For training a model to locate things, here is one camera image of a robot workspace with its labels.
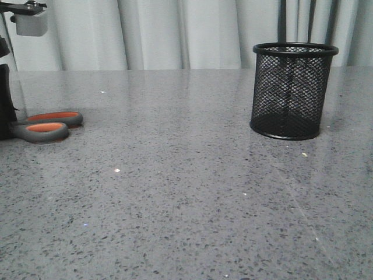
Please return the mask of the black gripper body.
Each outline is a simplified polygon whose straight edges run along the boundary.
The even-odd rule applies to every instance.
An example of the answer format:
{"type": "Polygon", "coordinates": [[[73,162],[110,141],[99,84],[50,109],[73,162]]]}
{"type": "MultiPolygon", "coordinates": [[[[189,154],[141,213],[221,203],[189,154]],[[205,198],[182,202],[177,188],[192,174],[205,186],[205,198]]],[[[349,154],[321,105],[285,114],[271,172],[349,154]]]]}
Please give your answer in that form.
{"type": "Polygon", "coordinates": [[[12,124],[17,121],[16,109],[10,93],[10,69],[1,64],[1,140],[12,138],[12,124]]]}

